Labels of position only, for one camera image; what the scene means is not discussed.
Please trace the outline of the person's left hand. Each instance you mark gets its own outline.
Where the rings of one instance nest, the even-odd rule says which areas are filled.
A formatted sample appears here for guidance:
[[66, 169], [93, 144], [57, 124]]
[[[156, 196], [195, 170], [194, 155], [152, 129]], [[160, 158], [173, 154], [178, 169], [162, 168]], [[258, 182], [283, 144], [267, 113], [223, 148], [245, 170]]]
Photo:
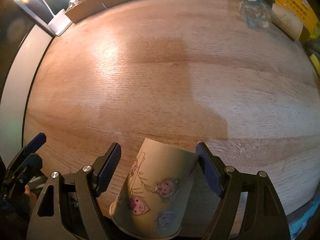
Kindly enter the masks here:
[[28, 215], [31, 217], [34, 207], [37, 202], [37, 196], [33, 193], [28, 185], [25, 185], [25, 191], [23, 194], [23, 201], [28, 210]]

